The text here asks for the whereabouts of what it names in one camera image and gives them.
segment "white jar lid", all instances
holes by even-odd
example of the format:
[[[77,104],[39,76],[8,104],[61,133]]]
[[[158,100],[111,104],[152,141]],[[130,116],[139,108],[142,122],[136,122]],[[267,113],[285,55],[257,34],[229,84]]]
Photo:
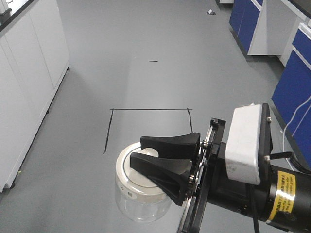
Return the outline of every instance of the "white jar lid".
[[[140,142],[125,148],[116,162],[116,183],[120,191],[128,198],[141,203],[156,203],[165,199],[167,195],[162,189],[130,167],[130,155],[133,152],[158,157],[153,148],[140,150]]]

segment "white cabinet door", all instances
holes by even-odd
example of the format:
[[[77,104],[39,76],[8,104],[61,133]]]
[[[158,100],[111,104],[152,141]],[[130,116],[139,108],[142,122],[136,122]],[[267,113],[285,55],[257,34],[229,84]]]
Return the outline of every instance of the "white cabinet door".
[[[39,119],[46,104],[50,104],[53,85],[29,14],[24,15],[5,37]]]
[[[0,192],[15,177],[35,120],[4,54],[0,39]]]
[[[30,10],[30,16],[55,87],[67,68],[65,66],[69,60],[56,0],[39,1]]]

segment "yellow warning label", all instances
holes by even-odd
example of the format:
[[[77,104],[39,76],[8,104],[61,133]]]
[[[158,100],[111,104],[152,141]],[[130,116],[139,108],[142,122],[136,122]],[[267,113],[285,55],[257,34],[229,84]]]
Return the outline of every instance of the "yellow warning label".
[[[278,211],[291,213],[296,193],[295,175],[277,171],[277,189],[273,208],[268,218],[272,221]]]

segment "robotic arm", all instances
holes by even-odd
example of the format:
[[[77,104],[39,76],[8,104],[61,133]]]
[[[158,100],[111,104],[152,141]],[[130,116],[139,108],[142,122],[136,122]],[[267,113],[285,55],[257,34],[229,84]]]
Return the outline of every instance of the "robotic arm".
[[[207,202],[295,233],[311,232],[311,177],[270,165],[291,153],[271,154],[268,104],[235,109],[228,142],[225,121],[212,118],[204,140],[199,133],[178,137],[141,137],[130,166],[157,184],[185,209],[178,233],[198,233]]]

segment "screw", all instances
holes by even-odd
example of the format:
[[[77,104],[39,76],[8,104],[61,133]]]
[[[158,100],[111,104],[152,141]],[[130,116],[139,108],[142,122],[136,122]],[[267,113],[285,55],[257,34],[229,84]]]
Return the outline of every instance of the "screw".
[[[269,155],[264,156],[264,161],[265,163],[270,163],[270,156]]]

